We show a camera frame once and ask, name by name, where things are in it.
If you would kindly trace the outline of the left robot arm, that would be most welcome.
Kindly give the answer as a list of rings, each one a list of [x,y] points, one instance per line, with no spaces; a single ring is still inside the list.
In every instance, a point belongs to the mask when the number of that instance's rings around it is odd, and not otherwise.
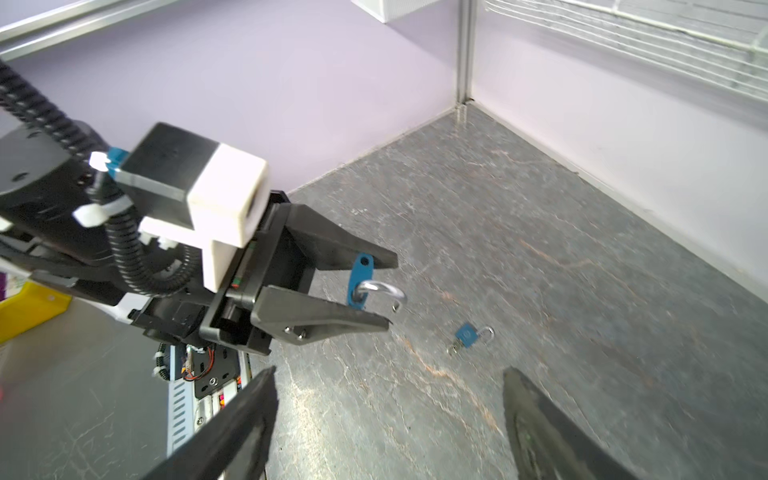
[[[157,123],[132,150],[71,119],[10,66],[1,106],[1,257],[40,285],[115,306],[146,298],[128,322],[163,344],[268,355],[383,332],[374,279],[395,252],[343,229],[270,185],[265,160]]]

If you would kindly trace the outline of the yellow object off table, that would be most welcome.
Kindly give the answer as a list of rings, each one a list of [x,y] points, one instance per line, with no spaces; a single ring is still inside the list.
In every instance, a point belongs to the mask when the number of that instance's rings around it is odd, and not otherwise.
[[[71,301],[69,295],[25,283],[18,294],[1,302],[1,343],[66,312]]]

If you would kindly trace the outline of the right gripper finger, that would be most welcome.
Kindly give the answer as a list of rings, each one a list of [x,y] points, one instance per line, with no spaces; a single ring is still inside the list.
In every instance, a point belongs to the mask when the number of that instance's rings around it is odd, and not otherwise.
[[[520,479],[634,479],[526,375],[503,372],[507,434]]]

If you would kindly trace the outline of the large teal padlock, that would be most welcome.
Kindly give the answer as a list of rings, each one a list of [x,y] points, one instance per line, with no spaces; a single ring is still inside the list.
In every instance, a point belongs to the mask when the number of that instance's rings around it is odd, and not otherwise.
[[[374,280],[374,258],[372,255],[360,253],[355,258],[347,286],[347,305],[353,309],[362,310],[369,294],[378,293],[393,299],[392,311],[398,312],[408,302],[406,293],[394,285]]]

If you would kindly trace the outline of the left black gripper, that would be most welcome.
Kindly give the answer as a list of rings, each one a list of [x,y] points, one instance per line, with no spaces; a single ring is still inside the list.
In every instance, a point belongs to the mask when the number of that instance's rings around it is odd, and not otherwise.
[[[350,270],[359,254],[371,255],[375,269],[399,266],[395,252],[353,235],[307,205],[292,204],[283,191],[271,191],[254,236],[236,252],[202,319],[200,337],[267,356],[273,338],[303,346],[344,334],[388,331],[384,316],[304,294],[315,272],[310,261],[322,271]],[[279,406],[275,373],[274,366],[261,370],[145,477],[217,479],[253,438],[245,477],[262,478]]]

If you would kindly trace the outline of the small teal padlock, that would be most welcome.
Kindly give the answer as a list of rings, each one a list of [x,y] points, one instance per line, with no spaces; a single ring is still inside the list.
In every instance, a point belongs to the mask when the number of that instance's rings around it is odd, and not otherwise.
[[[457,329],[454,338],[453,342],[461,342],[463,348],[470,348],[480,340],[485,342],[493,340],[495,338],[495,330],[490,326],[476,328],[471,323],[465,323]]]

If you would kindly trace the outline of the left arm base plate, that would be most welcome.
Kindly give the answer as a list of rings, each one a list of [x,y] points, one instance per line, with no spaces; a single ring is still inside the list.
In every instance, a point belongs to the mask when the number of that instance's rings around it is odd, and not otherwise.
[[[154,361],[153,374],[156,377],[191,383],[198,400],[217,395],[219,402],[226,402],[227,388],[241,390],[245,384],[240,356],[230,348],[209,346],[203,350],[188,345],[161,343]]]

